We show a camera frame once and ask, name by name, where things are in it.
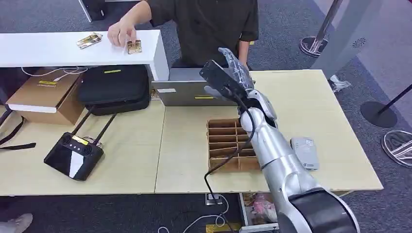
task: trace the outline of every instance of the person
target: person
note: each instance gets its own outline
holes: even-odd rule
[[[219,47],[230,49],[247,67],[250,41],[258,40],[257,0],[144,0],[108,29],[108,39],[124,47],[136,40],[135,24],[176,23],[181,57],[172,67],[203,67],[209,60],[227,67]]]
[[[0,233],[22,233],[30,226],[32,221],[33,215],[28,213],[7,222],[0,222]]]

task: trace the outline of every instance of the robotic arm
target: robotic arm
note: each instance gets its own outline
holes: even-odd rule
[[[249,136],[253,134],[251,143],[273,196],[280,230],[283,233],[359,233],[350,208],[305,170],[278,130],[269,100],[254,89],[246,69],[238,68],[243,73],[232,72],[234,75],[229,76],[210,60],[200,75],[221,96],[238,103],[241,125]]]

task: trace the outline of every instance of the black laptop bag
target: black laptop bag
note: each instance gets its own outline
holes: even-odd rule
[[[124,113],[149,106],[149,77],[144,65],[101,66],[83,74],[79,101],[96,116]]]

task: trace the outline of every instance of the cardboard divider tray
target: cardboard divider tray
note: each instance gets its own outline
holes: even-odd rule
[[[207,122],[207,139],[209,168],[213,168],[235,153],[239,147],[243,147],[248,136],[239,119],[215,119]],[[216,172],[251,170],[260,170],[260,166],[252,144],[249,144]]]

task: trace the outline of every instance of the laptop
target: laptop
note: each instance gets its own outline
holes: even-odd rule
[[[209,95],[207,82],[199,75],[201,68],[172,68],[168,81],[152,81],[165,106],[236,106],[229,100]]]

